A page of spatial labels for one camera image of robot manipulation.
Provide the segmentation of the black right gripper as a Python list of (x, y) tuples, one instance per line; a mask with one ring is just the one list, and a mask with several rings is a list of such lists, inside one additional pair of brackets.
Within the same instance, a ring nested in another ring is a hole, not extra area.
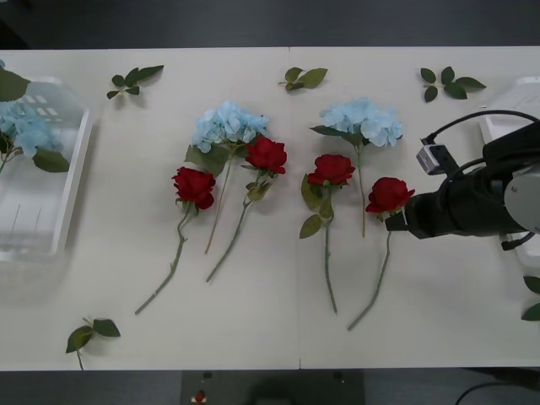
[(459, 229), (452, 213), (455, 202), (456, 191), (452, 186), (446, 192), (437, 191), (411, 197), (406, 204), (406, 213), (394, 213), (385, 219), (386, 230), (409, 231), (418, 239), (458, 235)]

